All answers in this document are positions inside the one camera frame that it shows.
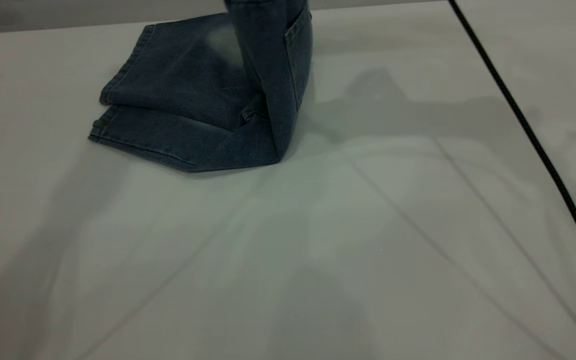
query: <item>blue jeans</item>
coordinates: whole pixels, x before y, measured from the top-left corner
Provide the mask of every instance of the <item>blue jeans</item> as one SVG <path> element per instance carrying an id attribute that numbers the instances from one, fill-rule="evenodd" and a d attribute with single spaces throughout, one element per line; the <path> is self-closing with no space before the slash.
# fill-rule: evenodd
<path id="1" fill-rule="evenodd" d="M 307 0 L 226 7 L 146 26 L 103 89 L 110 108 L 89 139 L 186 171 L 279 162 L 310 73 Z"/>

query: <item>white table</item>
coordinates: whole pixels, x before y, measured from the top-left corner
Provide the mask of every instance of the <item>white table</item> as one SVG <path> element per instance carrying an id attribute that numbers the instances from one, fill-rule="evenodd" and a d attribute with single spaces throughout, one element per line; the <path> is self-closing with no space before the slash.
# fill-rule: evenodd
<path id="1" fill-rule="evenodd" d="M 448 3 L 314 11 L 285 160 L 214 173 L 86 140 L 143 26 L 0 34 L 0 360 L 576 359 L 576 228 Z"/>

